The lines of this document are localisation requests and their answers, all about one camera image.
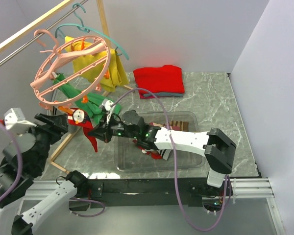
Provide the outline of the red christmas sock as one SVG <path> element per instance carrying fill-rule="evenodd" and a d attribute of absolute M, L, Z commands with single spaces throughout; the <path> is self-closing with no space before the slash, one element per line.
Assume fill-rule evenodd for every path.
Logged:
<path fill-rule="evenodd" d="M 146 150 L 141 146 L 138 146 L 141 152 L 145 155 L 150 155 L 153 159 L 161 159 L 162 156 L 158 150 Z"/>

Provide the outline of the brown striped sock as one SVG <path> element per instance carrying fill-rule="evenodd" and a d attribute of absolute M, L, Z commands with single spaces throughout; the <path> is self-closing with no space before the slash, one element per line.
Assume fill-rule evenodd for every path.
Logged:
<path fill-rule="evenodd" d="M 189 123 L 187 121 L 170 121 L 169 126 L 176 126 L 180 129 L 186 129 L 189 126 Z"/>

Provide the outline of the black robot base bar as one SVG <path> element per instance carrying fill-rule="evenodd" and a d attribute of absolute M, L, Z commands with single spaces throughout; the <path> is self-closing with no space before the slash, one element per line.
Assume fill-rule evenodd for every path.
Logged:
<path fill-rule="evenodd" d="M 215 188 L 202 177 L 179 178 L 178 191 L 182 204 L 190 207 L 202 207 L 203 199 L 218 199 L 224 192 L 233 195 L 230 186 Z M 98 200 L 108 207 L 178 205 L 173 178 L 89 180 L 76 197 Z"/>

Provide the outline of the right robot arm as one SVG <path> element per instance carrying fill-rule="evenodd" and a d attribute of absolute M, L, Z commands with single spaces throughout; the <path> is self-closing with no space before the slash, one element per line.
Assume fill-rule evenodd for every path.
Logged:
<path fill-rule="evenodd" d="M 236 144 L 222 130 L 211 128 L 208 132 L 184 132 L 145 123 L 143 117 L 130 110 L 122 118 L 107 113 L 89 132 L 105 143 L 112 137 L 135 139 L 145 150 L 179 150 L 201 155 L 209 164 L 205 189 L 217 195 L 222 184 L 232 172 Z"/>

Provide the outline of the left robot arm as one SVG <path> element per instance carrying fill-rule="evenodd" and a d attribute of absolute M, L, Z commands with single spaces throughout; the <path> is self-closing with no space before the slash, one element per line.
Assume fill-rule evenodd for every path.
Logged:
<path fill-rule="evenodd" d="M 87 178 L 70 172 L 58 188 L 31 210 L 17 215 L 18 206 L 34 179 L 44 170 L 50 146 L 68 131 L 67 115 L 37 114 L 36 124 L 10 112 L 0 129 L 11 138 L 0 165 L 0 235 L 31 235 L 58 206 L 88 191 Z"/>

